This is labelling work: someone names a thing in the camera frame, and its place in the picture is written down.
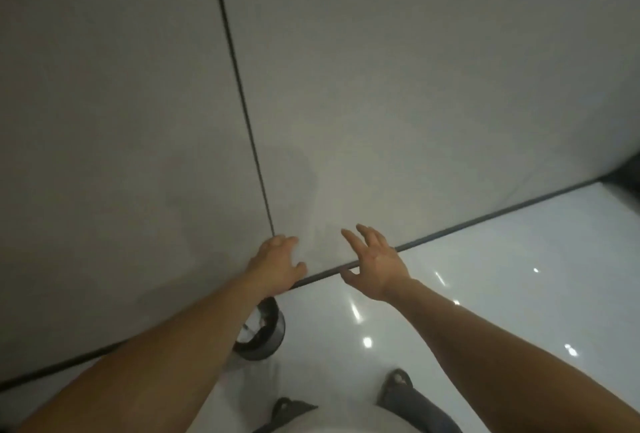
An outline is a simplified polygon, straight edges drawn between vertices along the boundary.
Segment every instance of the hand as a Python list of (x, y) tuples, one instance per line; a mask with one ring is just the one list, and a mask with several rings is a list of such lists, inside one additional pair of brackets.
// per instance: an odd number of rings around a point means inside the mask
[(295, 236), (274, 236), (262, 243), (258, 254), (249, 261), (245, 274), (260, 286), (264, 298), (286, 292), (307, 274), (304, 263), (291, 265), (291, 251), (296, 244)]
[(344, 269), (340, 271), (340, 275), (344, 283), (351, 285), (367, 297), (386, 301), (385, 294), (390, 284), (397, 279), (411, 278), (409, 271), (396, 250), (388, 245), (379, 231), (362, 224), (358, 224), (356, 229), (367, 244), (347, 229), (342, 230), (342, 236), (358, 255), (360, 274)]

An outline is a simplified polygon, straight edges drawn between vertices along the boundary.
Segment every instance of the forearm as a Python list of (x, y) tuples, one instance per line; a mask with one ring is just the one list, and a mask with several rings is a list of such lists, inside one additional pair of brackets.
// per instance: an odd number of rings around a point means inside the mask
[(246, 276), (127, 342), (28, 419), (21, 433), (182, 433), (263, 298)]
[(409, 278), (388, 287), (460, 393), (494, 433), (613, 431), (639, 415), (577, 369)]

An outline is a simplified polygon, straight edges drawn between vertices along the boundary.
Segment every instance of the gray pants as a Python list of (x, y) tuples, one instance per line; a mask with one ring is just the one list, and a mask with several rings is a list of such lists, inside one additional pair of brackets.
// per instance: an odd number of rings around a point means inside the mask
[[(394, 413), (422, 433), (461, 433), (458, 425), (447, 413), (406, 384), (392, 386), (382, 397), (378, 406)], [(276, 417), (254, 433), (271, 433), (317, 408), (304, 401), (292, 401)]]

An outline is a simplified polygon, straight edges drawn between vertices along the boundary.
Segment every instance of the human arm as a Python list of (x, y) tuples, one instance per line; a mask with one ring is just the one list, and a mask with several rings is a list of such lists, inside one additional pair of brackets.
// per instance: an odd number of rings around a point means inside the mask
[(19, 433), (186, 431), (253, 309), (307, 272), (291, 265), (297, 242), (265, 241), (244, 274), (100, 360)]
[(640, 414), (582, 372), (500, 329), (410, 277), (380, 232), (342, 234), (360, 274), (341, 275), (396, 308), (493, 433), (640, 431)]

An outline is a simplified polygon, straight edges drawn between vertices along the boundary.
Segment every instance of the leg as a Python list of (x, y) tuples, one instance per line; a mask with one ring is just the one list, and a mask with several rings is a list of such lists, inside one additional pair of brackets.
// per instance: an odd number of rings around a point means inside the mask
[(402, 369), (389, 373), (377, 405), (423, 433), (461, 433), (447, 413), (413, 388), (411, 379)]
[(271, 412), (271, 421), (253, 433), (271, 433), (301, 414), (308, 413), (315, 408), (317, 408), (317, 406), (305, 403), (304, 401), (292, 401), (289, 398), (280, 398), (276, 401), (273, 411)]

